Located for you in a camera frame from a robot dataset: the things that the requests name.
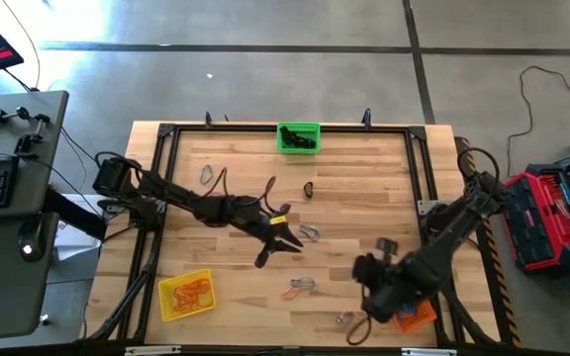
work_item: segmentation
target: red toolbox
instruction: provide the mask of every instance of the red toolbox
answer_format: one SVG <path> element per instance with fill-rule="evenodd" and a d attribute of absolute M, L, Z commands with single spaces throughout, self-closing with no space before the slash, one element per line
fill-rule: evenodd
<path fill-rule="evenodd" d="M 506 183 L 505 216 L 517 266 L 526 273 L 570 269 L 570 184 L 554 164 L 530 164 Z"/>

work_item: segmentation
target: orange box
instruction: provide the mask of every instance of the orange box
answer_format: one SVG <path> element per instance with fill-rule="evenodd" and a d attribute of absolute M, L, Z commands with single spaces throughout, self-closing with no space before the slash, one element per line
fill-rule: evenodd
<path fill-rule="evenodd" d="M 430 304 L 430 301 L 423 301 L 417 305 L 417 312 L 415 315 L 408 313 L 397 314 L 393 316 L 395 324 L 402 330 L 402 332 L 415 331 L 418 328 L 436 320 L 436 313 Z"/>

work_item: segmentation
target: small metal object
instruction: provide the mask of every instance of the small metal object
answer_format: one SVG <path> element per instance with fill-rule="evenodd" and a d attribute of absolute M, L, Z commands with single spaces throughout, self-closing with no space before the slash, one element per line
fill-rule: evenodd
<path fill-rule="evenodd" d="M 289 281 L 289 288 L 281 294 L 281 298 L 284 301 L 292 301 L 301 290 L 313 291 L 314 288 L 316 288 L 316 281 L 313 278 L 292 278 Z"/>
<path fill-rule="evenodd" d="M 166 345 L 166 346 L 136 346 L 127 347 L 125 356 L 142 356 L 142 355 L 168 355 L 180 354 L 182 345 Z"/>
<path fill-rule="evenodd" d="M 342 325 L 348 325 L 351 322 L 352 316 L 354 316 L 353 311 L 343 311 L 339 316 L 335 317 L 335 322 Z"/>
<path fill-rule="evenodd" d="M 312 197 L 314 196 L 314 183 L 312 182 L 305 183 L 303 191 L 305 191 L 305 197 L 312 199 Z"/>
<path fill-rule="evenodd" d="M 43 315 L 39 316 L 39 324 L 41 324 L 42 326 L 49 325 L 48 319 L 49 319 L 48 314 L 43 314 Z"/>
<path fill-rule="evenodd" d="M 427 200 L 422 200 L 422 201 L 417 201 L 417 208 L 420 211 L 420 215 L 424 216 L 426 215 L 430 210 L 432 210 L 432 208 L 434 208 L 435 206 L 437 206 L 438 204 L 442 204 L 442 201 L 427 201 Z"/>
<path fill-rule="evenodd" d="M 213 179 L 213 176 L 213 167 L 211 167 L 210 164 L 206 164 L 204 168 L 202 168 L 202 172 L 199 175 L 199 183 L 206 185 Z"/>
<path fill-rule="evenodd" d="M 309 238 L 310 241 L 312 242 L 318 242 L 318 240 L 321 238 L 321 233 L 317 229 L 305 223 L 301 223 L 298 229 L 302 234 L 307 236 L 307 238 Z"/>
<path fill-rule="evenodd" d="M 423 348 L 403 348 L 404 356 L 456 356 L 456 350 L 449 349 L 423 349 Z"/>
<path fill-rule="evenodd" d="M 313 278 L 303 277 L 303 278 L 292 278 L 289 284 L 294 288 L 316 288 L 316 281 Z"/>

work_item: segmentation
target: metal bracket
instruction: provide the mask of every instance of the metal bracket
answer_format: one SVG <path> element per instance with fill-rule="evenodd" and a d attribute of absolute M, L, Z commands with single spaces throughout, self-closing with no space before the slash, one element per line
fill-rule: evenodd
<path fill-rule="evenodd" d="M 413 135 L 413 137 L 422 141 L 428 140 L 428 137 L 426 136 L 426 128 L 423 126 L 409 127 L 408 131 Z"/>
<path fill-rule="evenodd" d="M 366 108 L 364 111 L 364 116 L 362 117 L 362 123 L 367 131 L 371 131 L 371 108 Z"/>
<path fill-rule="evenodd" d="M 206 129 L 209 129 L 213 126 L 213 117 L 210 116 L 209 112 L 206 112 Z"/>
<path fill-rule="evenodd" d="M 436 206 L 437 204 L 446 204 L 446 202 L 442 201 L 417 201 L 417 209 L 420 211 L 420 217 L 425 216 Z"/>
<path fill-rule="evenodd" d="M 157 129 L 157 138 L 164 138 L 175 130 L 175 124 L 160 124 Z"/>
<path fill-rule="evenodd" d="M 139 355 L 176 355 L 182 352 L 182 345 L 166 345 L 166 346 L 137 346 L 127 347 L 125 356 Z"/>
<path fill-rule="evenodd" d="M 423 349 L 423 348 L 403 348 L 404 356 L 456 356 L 456 350 L 449 349 Z"/>

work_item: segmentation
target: orange item in basket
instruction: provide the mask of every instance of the orange item in basket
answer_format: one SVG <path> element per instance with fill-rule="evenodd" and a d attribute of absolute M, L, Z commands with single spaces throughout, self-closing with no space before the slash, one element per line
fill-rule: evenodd
<path fill-rule="evenodd" d="M 430 301 L 423 301 L 417 305 L 417 310 L 414 313 L 400 311 L 393 316 L 393 319 L 402 332 L 411 332 L 433 322 L 436 319 L 436 314 Z"/>
<path fill-rule="evenodd" d="M 176 302 L 173 309 L 176 312 L 193 312 L 197 309 L 207 308 L 213 303 L 213 300 L 202 295 L 210 296 L 209 292 L 210 281 L 204 278 L 177 287 L 173 291 Z"/>

